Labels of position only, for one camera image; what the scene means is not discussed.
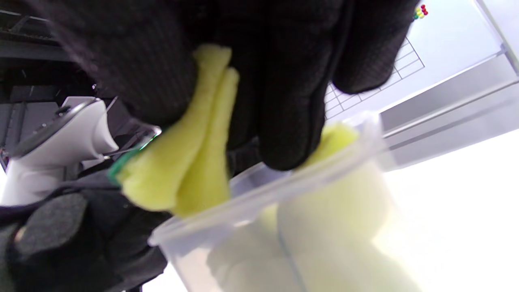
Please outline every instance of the whiteboard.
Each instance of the whiteboard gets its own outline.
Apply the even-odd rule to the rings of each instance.
[[[380,88],[346,95],[330,86],[326,118],[344,120],[361,111],[382,112],[502,53],[501,41],[473,0],[428,0],[413,22],[393,74]]]

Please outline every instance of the white wall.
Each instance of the white wall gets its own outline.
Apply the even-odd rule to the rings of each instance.
[[[423,292],[519,291],[519,130],[386,175]]]
[[[519,1],[517,0],[479,0],[487,8],[499,27],[503,38],[515,55],[519,55]]]
[[[515,78],[505,56],[492,59],[382,112],[385,129],[399,128]],[[421,162],[518,129],[518,97],[519,86],[512,86],[386,140],[401,167]]]

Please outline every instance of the finger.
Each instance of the finger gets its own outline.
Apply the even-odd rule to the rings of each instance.
[[[163,0],[28,0],[72,59],[142,121],[168,126],[187,109],[197,67]]]
[[[234,150],[257,135],[260,99],[264,94],[266,14],[265,1],[220,0],[215,40],[233,50],[230,66],[240,83],[229,129],[227,147]]]
[[[356,1],[352,30],[333,78],[339,90],[356,94],[389,79],[416,5],[416,0]]]
[[[265,163],[288,170],[317,147],[324,125],[334,28],[342,0],[272,1],[260,151]]]

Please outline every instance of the textured glove fabric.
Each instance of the textured glove fabric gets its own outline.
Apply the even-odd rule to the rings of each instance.
[[[5,252],[15,291],[120,292],[166,267],[147,239],[170,215],[133,206],[105,171],[67,182],[33,207],[30,213],[28,208],[13,212],[14,207],[4,217],[27,216],[17,232],[22,236],[14,240],[11,234]],[[17,225],[20,220],[2,228]]]
[[[297,167],[324,124],[329,81],[382,85],[417,0],[27,0],[64,48],[143,122],[168,126],[189,104],[191,51],[233,49],[240,72],[228,148],[258,137],[264,162]]]

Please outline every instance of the clear plastic container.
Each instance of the clear plastic container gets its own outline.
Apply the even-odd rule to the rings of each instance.
[[[189,292],[419,291],[377,244],[395,214],[378,114],[345,123],[359,139],[329,159],[293,173],[252,167],[228,203],[153,232]]]

